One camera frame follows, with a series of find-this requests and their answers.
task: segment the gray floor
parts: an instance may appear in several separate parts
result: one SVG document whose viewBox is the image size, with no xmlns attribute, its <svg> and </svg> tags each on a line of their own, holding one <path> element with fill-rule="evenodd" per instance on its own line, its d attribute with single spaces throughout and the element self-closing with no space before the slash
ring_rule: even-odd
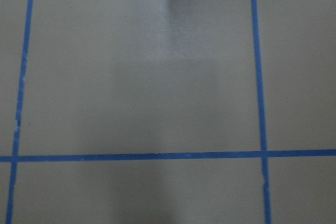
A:
<svg viewBox="0 0 336 224">
<path fill-rule="evenodd" d="M 336 148 L 336 0 L 258 0 L 270 150 Z M 0 0 L 0 156 L 27 0 Z M 250 0 L 34 0 L 20 155 L 259 151 Z M 273 224 L 335 224 L 336 157 L 271 158 Z M 10 163 L 0 163 L 4 222 Z M 264 223 L 260 158 L 19 163 L 13 223 Z"/>
</svg>

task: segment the floor square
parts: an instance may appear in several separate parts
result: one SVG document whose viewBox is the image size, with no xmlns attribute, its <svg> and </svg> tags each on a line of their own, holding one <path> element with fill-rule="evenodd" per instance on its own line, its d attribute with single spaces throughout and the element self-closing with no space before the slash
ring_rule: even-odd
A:
<svg viewBox="0 0 336 224">
<path fill-rule="evenodd" d="M 0 155 L 10 155 L 27 0 L 0 0 L 0 6 Z"/>
<path fill-rule="evenodd" d="M 10 171 L 10 163 L 0 163 L 0 223 L 6 220 Z"/>
<path fill-rule="evenodd" d="M 258 5 L 269 149 L 336 148 L 336 1 Z"/>
<path fill-rule="evenodd" d="M 269 160 L 274 224 L 336 223 L 336 157 Z"/>
<path fill-rule="evenodd" d="M 20 163 L 14 224 L 260 224 L 260 159 Z"/>
<path fill-rule="evenodd" d="M 34 0 L 31 26 L 21 155 L 259 150 L 250 0 Z"/>
</svg>

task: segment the blue tape line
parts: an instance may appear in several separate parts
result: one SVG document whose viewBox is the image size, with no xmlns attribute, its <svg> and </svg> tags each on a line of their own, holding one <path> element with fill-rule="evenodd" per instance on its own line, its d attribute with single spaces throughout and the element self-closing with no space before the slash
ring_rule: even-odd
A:
<svg viewBox="0 0 336 224">
<path fill-rule="evenodd" d="M 12 156 L 0 156 L 0 163 L 12 162 Z"/>
<path fill-rule="evenodd" d="M 245 151 L 245 152 L 184 152 L 146 154 L 87 154 L 87 155 L 36 155 L 18 156 L 17 162 L 72 162 L 72 161 L 118 161 L 160 159 L 207 159 L 207 158 L 274 158 L 274 157 L 318 157 L 336 156 L 336 149 L 290 150 L 290 151 Z M 11 162 L 13 157 L 0 156 L 0 163 Z"/>
<path fill-rule="evenodd" d="M 51 155 L 20 156 L 19 162 L 57 161 L 118 161 L 118 160 L 158 160 L 158 159 L 205 159 L 205 158 L 255 158 L 261 152 L 199 152 L 199 153 L 148 153 L 148 154 L 101 154 L 101 155 Z"/>
<path fill-rule="evenodd" d="M 261 151 L 266 152 L 267 151 L 266 120 L 265 120 L 265 107 L 264 107 L 264 90 L 263 90 L 263 84 L 262 84 L 263 73 L 262 73 L 262 67 L 261 67 L 257 0 L 251 0 L 251 10 L 252 10 L 254 55 L 255 55 L 255 62 L 256 62 L 260 147 L 261 147 Z M 263 177 L 264 177 L 265 223 L 271 224 L 272 220 L 271 220 L 271 211 L 270 211 L 271 206 L 270 206 L 270 195 L 269 195 L 269 174 L 268 174 L 267 156 L 262 158 L 262 171 L 263 171 Z"/>
<path fill-rule="evenodd" d="M 28 49 L 29 49 L 29 35 L 30 35 L 30 24 L 31 24 L 32 11 L 33 11 L 33 0 L 28 0 L 27 12 L 26 12 L 25 33 L 24 33 L 24 41 L 23 41 L 23 48 L 22 48 L 21 69 L 20 69 L 20 77 L 19 77 L 19 89 L 18 89 L 17 104 L 16 104 L 16 115 L 15 115 L 16 130 L 14 132 L 14 139 L 13 139 L 12 166 L 10 169 L 11 177 L 9 180 L 6 224 L 12 223 L 12 216 L 13 216 L 14 187 L 15 187 L 16 173 L 17 173 L 17 156 L 18 156 L 18 150 L 19 150 L 21 114 L 22 114 L 23 99 L 24 99 L 25 75 L 26 75 L 26 69 L 27 69 L 27 56 L 28 56 Z"/>
<path fill-rule="evenodd" d="M 290 150 L 290 151 L 267 151 L 268 157 L 319 157 L 336 156 L 336 149 L 329 150 Z"/>
</svg>

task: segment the grid line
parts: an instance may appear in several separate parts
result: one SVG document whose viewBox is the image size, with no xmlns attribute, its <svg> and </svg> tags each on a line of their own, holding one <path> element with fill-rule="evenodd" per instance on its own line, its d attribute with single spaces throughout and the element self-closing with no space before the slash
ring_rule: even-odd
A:
<svg viewBox="0 0 336 224">
<path fill-rule="evenodd" d="M 21 115 L 22 115 L 24 90 L 25 90 L 25 75 L 26 75 L 26 69 L 27 69 L 27 57 L 28 57 L 28 50 L 29 50 L 29 37 L 30 37 L 30 24 L 32 22 L 31 21 L 32 11 L 33 11 L 33 0 L 28 0 L 26 21 L 25 21 L 25 32 L 24 32 L 23 48 L 22 48 L 22 59 L 21 59 L 21 67 L 20 67 L 19 87 L 18 87 L 17 104 L 16 104 L 16 115 L 15 115 L 16 130 L 14 132 L 14 137 L 13 137 L 12 164 L 10 167 L 11 176 L 9 178 L 6 224 L 12 223 L 12 216 L 13 216 L 14 187 L 15 187 L 16 174 L 17 174 L 17 157 L 18 157 L 19 141 L 20 141 Z"/>
<path fill-rule="evenodd" d="M 271 224 L 268 159 L 276 157 L 285 158 L 285 157 L 336 156 L 336 149 L 286 150 L 286 151 L 267 150 L 266 118 L 264 107 L 264 92 L 262 85 L 262 68 L 261 68 L 261 52 L 260 52 L 259 28 L 258 28 L 257 0 L 251 0 L 251 13 L 252 13 L 253 42 L 254 42 L 254 54 L 256 65 L 256 82 L 257 82 L 261 151 L 19 156 L 18 150 L 20 140 L 20 126 L 21 126 L 21 115 L 23 109 L 24 86 L 25 86 L 24 79 L 27 66 L 32 11 L 33 11 L 33 0 L 28 0 L 24 41 L 22 49 L 22 61 L 20 67 L 18 96 L 17 96 L 17 106 L 15 116 L 16 130 L 14 132 L 13 137 L 13 150 L 11 156 L 0 156 L 0 163 L 11 163 L 6 224 L 12 223 L 14 188 L 16 182 L 17 165 L 19 162 L 85 162 L 85 161 L 136 161 L 136 160 L 160 160 L 160 159 L 261 158 L 261 166 L 262 166 L 261 169 L 264 178 L 263 190 L 264 190 L 265 224 Z"/>
<path fill-rule="evenodd" d="M 256 81 L 257 81 L 257 96 L 258 96 L 258 115 L 259 115 L 259 133 L 260 133 L 260 149 L 262 152 L 267 151 L 267 136 L 266 136 L 266 119 L 265 119 L 265 103 L 264 103 L 264 87 L 262 84 L 263 68 L 261 66 L 261 52 L 259 42 L 259 25 L 258 25 L 258 4 L 257 0 L 251 0 L 252 12 L 252 27 L 253 27 L 253 45 L 256 65 Z M 261 158 L 261 171 L 263 173 L 264 185 L 264 214 L 265 224 L 272 223 L 271 203 L 269 192 L 269 174 L 268 174 L 268 157 Z"/>
</svg>

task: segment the painter's tape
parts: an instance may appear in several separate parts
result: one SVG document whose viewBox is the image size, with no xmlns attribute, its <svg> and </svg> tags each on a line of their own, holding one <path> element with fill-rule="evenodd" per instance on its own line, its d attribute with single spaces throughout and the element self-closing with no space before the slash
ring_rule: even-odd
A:
<svg viewBox="0 0 336 224">
<path fill-rule="evenodd" d="M 31 24 L 32 11 L 33 11 L 33 0 L 28 0 L 26 23 L 25 23 L 25 33 L 24 33 L 24 41 L 23 41 L 23 48 L 22 48 L 21 69 L 20 69 L 20 77 L 19 77 L 19 88 L 18 88 L 17 104 L 16 104 L 16 115 L 15 115 L 16 130 L 14 132 L 14 137 L 13 137 L 12 166 L 10 168 L 11 177 L 9 179 L 6 224 L 12 223 L 12 216 L 13 216 L 14 188 L 15 188 L 16 173 L 17 173 L 17 156 L 18 156 L 19 141 L 20 141 L 21 114 L 22 114 L 24 90 L 25 90 L 25 75 L 26 75 L 26 69 L 27 69 L 27 56 L 28 56 L 28 50 L 29 50 L 29 37 L 30 37 L 30 24 Z"/>
<path fill-rule="evenodd" d="M 274 158 L 336 156 L 336 149 L 250 151 L 250 152 L 181 152 L 181 153 L 136 153 L 136 154 L 87 154 L 87 155 L 36 155 L 18 156 L 17 162 L 72 162 L 72 161 L 121 161 L 160 159 L 207 159 L 207 158 Z M 11 156 L 0 156 L 0 162 L 11 162 Z"/>
<path fill-rule="evenodd" d="M 261 66 L 257 0 L 251 0 L 251 11 L 252 11 L 253 44 L 254 44 L 256 79 L 257 79 L 260 147 L 261 147 L 261 151 L 266 152 L 267 151 L 266 119 L 265 119 L 265 105 L 264 105 L 264 88 L 262 85 L 263 72 L 262 72 L 262 66 Z M 269 195 L 269 175 L 268 175 L 267 156 L 262 158 L 261 163 L 262 163 L 262 172 L 263 172 L 263 177 L 264 177 L 265 224 L 271 224 L 272 218 L 271 218 L 271 206 L 270 206 L 270 195 Z"/>
</svg>

